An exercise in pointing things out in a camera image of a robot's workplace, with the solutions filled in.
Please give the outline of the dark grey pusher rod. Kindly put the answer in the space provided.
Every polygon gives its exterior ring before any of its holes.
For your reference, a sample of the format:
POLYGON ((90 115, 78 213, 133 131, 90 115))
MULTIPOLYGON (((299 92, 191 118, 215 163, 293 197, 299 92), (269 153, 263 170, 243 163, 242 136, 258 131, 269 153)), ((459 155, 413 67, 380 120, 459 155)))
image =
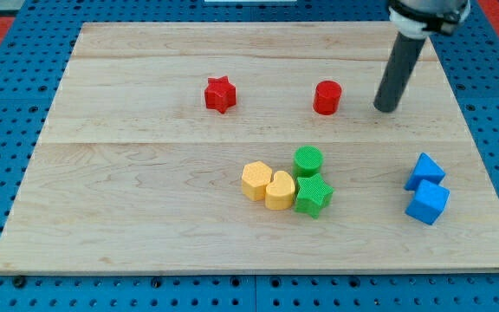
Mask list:
POLYGON ((396 36, 373 102, 380 112, 392 113, 397 109, 425 41, 425 38, 412 39, 401 33, 396 36))

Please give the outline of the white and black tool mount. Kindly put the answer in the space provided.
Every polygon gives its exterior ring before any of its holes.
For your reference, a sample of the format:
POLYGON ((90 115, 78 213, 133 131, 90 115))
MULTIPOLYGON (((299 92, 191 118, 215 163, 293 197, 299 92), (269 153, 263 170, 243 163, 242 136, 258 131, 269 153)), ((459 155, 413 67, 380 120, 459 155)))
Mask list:
POLYGON ((432 34, 452 36, 471 12, 470 0, 388 0, 389 19, 414 40, 432 34))

